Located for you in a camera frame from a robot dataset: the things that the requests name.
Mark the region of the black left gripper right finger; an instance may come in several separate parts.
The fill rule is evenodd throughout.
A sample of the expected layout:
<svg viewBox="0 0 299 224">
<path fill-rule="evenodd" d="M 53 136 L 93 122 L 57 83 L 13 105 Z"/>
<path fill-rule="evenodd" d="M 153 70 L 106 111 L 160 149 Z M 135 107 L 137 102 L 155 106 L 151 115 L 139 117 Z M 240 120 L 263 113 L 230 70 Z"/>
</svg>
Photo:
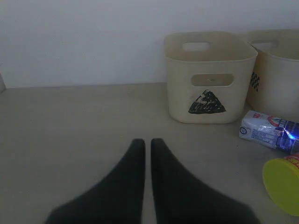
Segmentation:
<svg viewBox="0 0 299 224">
<path fill-rule="evenodd" d="M 197 179 L 163 139 L 150 144 L 151 179 L 158 224 L 258 224 L 252 209 Z"/>
</svg>

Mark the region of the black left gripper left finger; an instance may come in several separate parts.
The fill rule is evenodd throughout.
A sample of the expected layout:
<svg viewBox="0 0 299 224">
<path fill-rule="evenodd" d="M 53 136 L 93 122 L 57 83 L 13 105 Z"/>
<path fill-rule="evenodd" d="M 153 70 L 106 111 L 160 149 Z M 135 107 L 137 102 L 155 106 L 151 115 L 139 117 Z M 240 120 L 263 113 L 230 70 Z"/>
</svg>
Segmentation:
<svg viewBox="0 0 299 224">
<path fill-rule="evenodd" d="M 116 166 L 87 192 L 54 209 L 47 224 L 140 224 L 145 142 L 132 140 Z"/>
</svg>

